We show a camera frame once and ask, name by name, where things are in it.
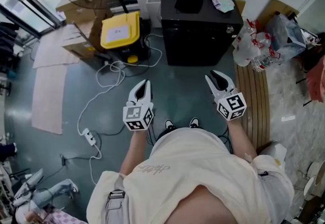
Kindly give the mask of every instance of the marble tile floor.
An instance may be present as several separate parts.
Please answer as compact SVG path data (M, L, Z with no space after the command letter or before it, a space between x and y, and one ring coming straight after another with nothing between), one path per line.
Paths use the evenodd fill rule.
M266 70L271 127L270 139L287 148L285 171L293 185L303 188L306 172L313 161L325 160L325 104L310 100L307 82L296 84L305 78L297 60L273 65ZM295 190L289 215L299 215L304 203L303 192Z

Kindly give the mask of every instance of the black pants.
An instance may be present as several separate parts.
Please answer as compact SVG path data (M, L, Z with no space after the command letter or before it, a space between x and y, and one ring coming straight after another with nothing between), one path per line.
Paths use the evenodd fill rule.
M203 129L202 127L192 127L192 128L194 128L194 129ZM175 126L172 126L172 127L168 128L168 129L165 129L165 130L162 131L161 134L158 136L157 141L158 141L161 137L163 137L164 135L166 135L166 134L168 134L168 133L170 133L170 132L172 132L172 131L174 131L174 130L176 130L176 129L177 129L177 127L175 127Z

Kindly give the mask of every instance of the gray strap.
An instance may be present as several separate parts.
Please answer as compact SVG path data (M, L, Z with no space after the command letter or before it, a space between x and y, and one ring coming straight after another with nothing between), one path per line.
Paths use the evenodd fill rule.
M123 178L119 176L106 203L106 224L129 224L128 196L124 191Z

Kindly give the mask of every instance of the strap buckle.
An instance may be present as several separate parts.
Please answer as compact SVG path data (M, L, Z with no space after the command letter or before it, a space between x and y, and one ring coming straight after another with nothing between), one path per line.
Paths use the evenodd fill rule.
M108 199L124 199L125 197L125 191L121 190L121 189L116 189L114 191L112 191L109 195L108 195Z

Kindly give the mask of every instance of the shoe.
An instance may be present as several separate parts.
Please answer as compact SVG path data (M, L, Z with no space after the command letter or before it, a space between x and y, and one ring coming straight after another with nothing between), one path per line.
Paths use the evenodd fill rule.
M189 123L189 128L197 129L199 127L199 119L197 117L192 118L191 122Z
M166 129L175 128L174 123L173 123L170 119L167 119L167 120L165 121L165 128L166 128Z
M74 193L78 193L79 192L79 189L78 189L77 185L71 179L69 179L69 181L71 182L72 187L73 187L72 191Z

